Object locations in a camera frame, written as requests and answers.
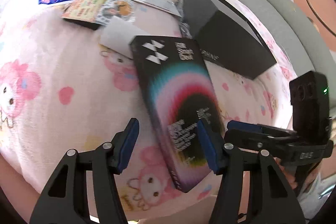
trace person's arm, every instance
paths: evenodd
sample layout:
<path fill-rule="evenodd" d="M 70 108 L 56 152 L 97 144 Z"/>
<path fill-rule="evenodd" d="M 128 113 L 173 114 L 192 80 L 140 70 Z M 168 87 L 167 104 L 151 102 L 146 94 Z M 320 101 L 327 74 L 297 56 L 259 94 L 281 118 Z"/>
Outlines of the person's arm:
<path fill-rule="evenodd" d="M 35 189 L 0 154 L 0 187 L 18 214 L 29 223 L 39 198 Z"/>

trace white logo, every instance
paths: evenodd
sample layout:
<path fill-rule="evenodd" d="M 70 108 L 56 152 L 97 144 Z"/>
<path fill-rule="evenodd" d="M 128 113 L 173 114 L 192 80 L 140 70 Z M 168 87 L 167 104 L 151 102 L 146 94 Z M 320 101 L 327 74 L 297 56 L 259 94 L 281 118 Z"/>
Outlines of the white logo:
<path fill-rule="evenodd" d="M 301 153 L 301 155 L 300 155 L 300 160 L 302 160 L 302 159 L 311 159 L 312 157 L 313 157 L 313 155 L 314 155 L 314 152 L 303 152 L 303 153 Z"/>
<path fill-rule="evenodd" d="M 142 45 L 143 47 L 148 48 L 148 49 L 155 52 L 155 56 L 154 55 L 149 55 L 149 56 L 146 57 L 146 59 L 150 60 L 154 63 L 157 63 L 157 64 L 161 64 L 160 60 L 166 61 L 168 59 L 168 56 L 165 56 L 165 55 L 157 52 L 157 48 L 163 48 L 165 45 L 162 45 L 161 43 L 156 42 L 155 40 L 151 40 L 151 42 L 152 42 L 152 44 L 146 42 L 145 44 Z"/>

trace white paper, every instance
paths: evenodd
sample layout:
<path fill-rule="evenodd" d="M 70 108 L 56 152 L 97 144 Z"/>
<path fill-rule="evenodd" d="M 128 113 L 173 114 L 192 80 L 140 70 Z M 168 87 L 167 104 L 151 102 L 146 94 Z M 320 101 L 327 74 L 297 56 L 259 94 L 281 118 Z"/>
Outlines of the white paper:
<path fill-rule="evenodd" d="M 150 35 L 119 17 L 112 17 L 100 36 L 100 44 L 133 59 L 129 44 L 137 35 Z"/>

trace gray sofa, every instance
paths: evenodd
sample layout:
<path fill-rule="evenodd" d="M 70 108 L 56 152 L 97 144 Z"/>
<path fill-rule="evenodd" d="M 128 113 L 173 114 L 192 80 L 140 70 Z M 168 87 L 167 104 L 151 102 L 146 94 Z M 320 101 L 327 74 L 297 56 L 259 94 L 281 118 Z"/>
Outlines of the gray sofa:
<path fill-rule="evenodd" d="M 330 116 L 336 117 L 336 63 L 315 27 L 290 0 L 239 0 L 270 31 L 298 76 L 310 70 L 326 75 Z"/>

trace metal screw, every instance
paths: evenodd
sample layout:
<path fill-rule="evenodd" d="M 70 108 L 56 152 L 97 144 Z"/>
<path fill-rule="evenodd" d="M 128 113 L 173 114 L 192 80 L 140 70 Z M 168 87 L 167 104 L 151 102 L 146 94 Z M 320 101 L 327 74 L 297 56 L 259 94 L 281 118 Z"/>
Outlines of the metal screw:
<path fill-rule="evenodd" d="M 232 143 L 225 143 L 224 148 L 228 149 L 228 150 L 231 150 L 233 148 L 233 144 Z"/>
<path fill-rule="evenodd" d="M 103 148 L 104 149 L 110 149 L 112 147 L 112 144 L 111 143 L 104 143 L 103 144 Z"/>
<path fill-rule="evenodd" d="M 260 154 L 264 157 L 267 157 L 269 155 L 269 152 L 265 149 L 261 150 Z"/>
<path fill-rule="evenodd" d="M 75 149 L 70 149 L 70 150 L 67 152 L 67 155 L 68 155 L 68 156 L 73 156 L 74 154 L 76 154 L 76 150 L 75 150 Z"/>

